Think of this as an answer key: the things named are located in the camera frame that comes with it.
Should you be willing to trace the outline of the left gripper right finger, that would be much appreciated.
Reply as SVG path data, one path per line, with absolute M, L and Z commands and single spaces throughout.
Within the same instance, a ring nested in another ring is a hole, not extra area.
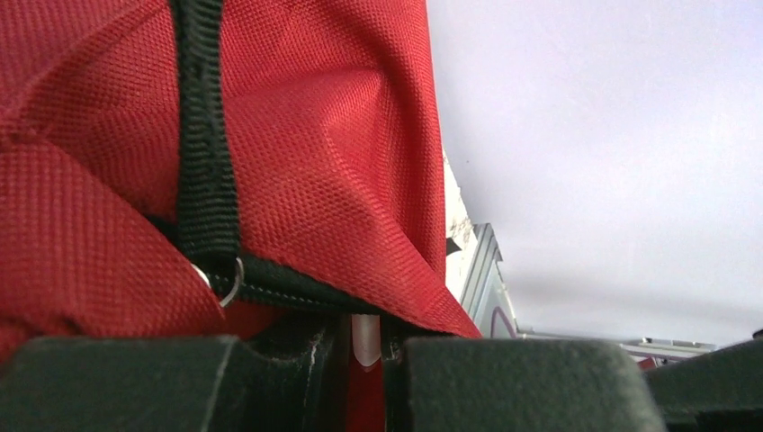
M 664 431 L 642 372 L 596 341 L 441 337 L 386 322 L 388 431 Z

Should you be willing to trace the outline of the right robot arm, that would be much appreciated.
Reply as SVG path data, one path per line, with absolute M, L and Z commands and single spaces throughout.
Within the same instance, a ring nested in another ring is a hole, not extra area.
M 762 432 L 762 337 L 645 377 L 669 431 Z

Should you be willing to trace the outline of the red white pen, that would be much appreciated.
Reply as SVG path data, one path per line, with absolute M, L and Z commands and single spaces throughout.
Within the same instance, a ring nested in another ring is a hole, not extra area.
M 353 315 L 346 431 L 382 432 L 385 406 L 380 317 Z

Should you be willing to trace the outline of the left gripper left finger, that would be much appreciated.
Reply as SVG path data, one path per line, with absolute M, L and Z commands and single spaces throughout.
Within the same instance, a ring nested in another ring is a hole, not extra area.
M 340 431 L 349 324 L 249 340 L 41 337 L 1 371 L 4 431 Z

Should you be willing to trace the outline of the red backpack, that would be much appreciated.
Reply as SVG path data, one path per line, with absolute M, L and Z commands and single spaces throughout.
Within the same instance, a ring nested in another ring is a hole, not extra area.
M 479 331 L 445 286 L 422 1 L 228 1 L 222 90 L 248 254 L 421 328 Z M 165 1 L 1 4 L 1 356 L 38 336 L 251 336 L 151 224 L 172 221 Z

